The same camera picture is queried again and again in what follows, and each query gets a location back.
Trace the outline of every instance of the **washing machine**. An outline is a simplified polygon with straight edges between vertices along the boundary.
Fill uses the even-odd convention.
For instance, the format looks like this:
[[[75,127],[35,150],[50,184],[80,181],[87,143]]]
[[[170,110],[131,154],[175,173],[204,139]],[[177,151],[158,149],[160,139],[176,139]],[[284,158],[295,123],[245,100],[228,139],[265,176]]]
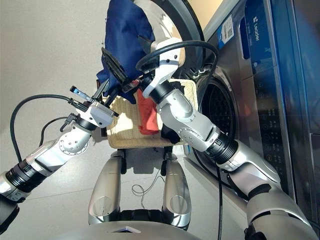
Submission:
[[[204,33],[219,52],[215,73],[208,76],[213,56],[207,51],[193,77],[199,111],[270,162],[283,191],[318,222],[320,2],[240,0],[229,12],[223,7],[209,23],[216,26],[212,33]],[[214,177],[203,153],[184,150]],[[223,181],[228,184],[226,174]]]

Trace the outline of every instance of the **label sticker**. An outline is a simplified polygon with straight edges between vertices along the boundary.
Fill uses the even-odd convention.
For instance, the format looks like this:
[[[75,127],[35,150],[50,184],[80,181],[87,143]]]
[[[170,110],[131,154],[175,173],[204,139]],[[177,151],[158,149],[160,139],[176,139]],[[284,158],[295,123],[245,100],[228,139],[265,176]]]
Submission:
[[[235,35],[232,15],[230,15],[224,23],[218,28],[218,47],[221,49]]]

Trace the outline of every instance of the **black cable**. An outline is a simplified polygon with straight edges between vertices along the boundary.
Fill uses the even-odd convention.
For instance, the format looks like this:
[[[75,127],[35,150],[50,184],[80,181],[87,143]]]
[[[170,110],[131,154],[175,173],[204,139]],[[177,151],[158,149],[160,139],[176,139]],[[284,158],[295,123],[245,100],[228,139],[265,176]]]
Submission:
[[[218,60],[218,50],[211,45],[208,42],[205,41],[199,41],[199,40],[189,40],[189,41],[181,41],[181,42],[176,42],[173,44],[170,44],[168,46],[164,46],[160,49],[157,49],[148,55],[144,56],[141,58],[135,65],[135,68],[138,71],[143,72],[143,66],[146,65],[148,62],[150,62],[152,59],[158,57],[159,55],[166,53],[168,51],[174,50],[174,49],[180,49],[180,48],[191,48],[191,47],[202,47],[205,49],[209,49],[213,55],[214,55],[214,60],[213,60],[213,66],[216,68],[217,60]]]
[[[34,96],[30,96],[27,97],[26,99],[22,100],[13,110],[12,115],[11,115],[11,119],[10,119],[10,135],[11,135],[11,140],[12,140],[12,144],[14,147],[14,151],[15,154],[18,158],[19,162],[22,162],[22,158],[20,155],[20,151],[18,148],[18,144],[17,144],[17,140],[16,140],[16,136],[15,136],[15,120],[16,120],[16,116],[17,113],[19,111],[19,109],[27,102],[34,100],[34,99],[45,99],[45,98],[50,98],[50,99],[62,99],[62,100],[66,100],[68,103],[70,101],[72,101],[72,98],[66,97],[66,96],[62,96],[62,95],[56,95],[56,94],[40,94],[40,95],[34,95]]]
[[[223,212],[223,208],[222,208],[222,184],[221,184],[221,176],[220,176],[220,168],[215,165],[216,167],[216,174],[218,176],[218,183],[219,183],[219,225],[218,225],[218,240],[221,240],[221,235],[222,235],[222,212]]]
[[[195,156],[196,160],[197,160],[198,163],[201,165],[201,167],[203,167],[204,170],[205,170],[211,177],[213,177],[215,180],[217,180],[217,181],[219,182],[218,177],[217,177],[216,175],[214,175],[214,174],[201,162],[200,158],[198,157],[198,154],[197,154],[196,150],[194,150],[193,148],[192,148],[192,150],[193,150],[193,153],[194,153],[194,156]],[[224,181],[221,181],[221,184],[224,185],[224,186],[226,186],[226,187],[229,188],[229,189],[233,189],[229,184],[225,183]]]
[[[144,206],[144,198],[145,198],[145,195],[154,187],[154,185],[156,184],[156,181],[158,179],[162,179],[162,181],[165,183],[165,180],[162,176],[158,176],[160,172],[160,169],[158,170],[158,172],[156,173],[154,179],[153,179],[153,182],[151,183],[151,185],[145,190],[141,185],[139,184],[134,184],[132,185],[131,187],[131,191],[134,195],[138,196],[138,197],[142,197],[141,198],[141,207],[143,209],[145,209],[145,206]],[[134,190],[134,187],[138,187],[141,189],[141,191],[137,191],[137,190]]]
[[[61,117],[57,117],[55,119],[52,119],[51,121],[47,122],[46,125],[43,126],[42,130],[41,130],[41,138],[40,138],[40,143],[39,143],[39,147],[44,143],[44,138],[45,138],[45,130],[46,128],[54,123],[55,121],[61,120],[61,119],[67,119],[67,116],[61,116]]]
[[[312,221],[310,219],[308,219],[310,225],[314,226],[316,229],[320,230],[320,225],[318,223],[316,223],[315,221]]]

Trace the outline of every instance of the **white wall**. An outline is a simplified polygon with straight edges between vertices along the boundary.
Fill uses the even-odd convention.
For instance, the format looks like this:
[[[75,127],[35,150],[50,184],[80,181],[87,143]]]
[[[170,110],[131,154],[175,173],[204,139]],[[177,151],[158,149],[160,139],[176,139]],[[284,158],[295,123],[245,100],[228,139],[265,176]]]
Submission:
[[[222,1],[223,0],[188,0],[199,20],[202,30],[205,29]]]

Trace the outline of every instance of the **woven tray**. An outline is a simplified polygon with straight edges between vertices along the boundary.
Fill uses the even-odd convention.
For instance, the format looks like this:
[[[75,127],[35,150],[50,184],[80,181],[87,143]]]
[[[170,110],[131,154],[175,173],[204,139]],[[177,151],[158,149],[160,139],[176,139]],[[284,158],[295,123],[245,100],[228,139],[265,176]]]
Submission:
[[[179,81],[184,86],[184,95],[198,109],[196,84],[192,80],[171,79],[170,82]],[[142,135],[139,131],[141,117],[138,109],[138,97],[134,94],[137,104],[131,104],[128,100],[117,97],[110,108],[119,114],[114,117],[112,124],[107,127],[109,144],[114,149],[151,148],[173,146],[168,139],[161,137],[163,122],[157,114],[159,133],[155,135]]]

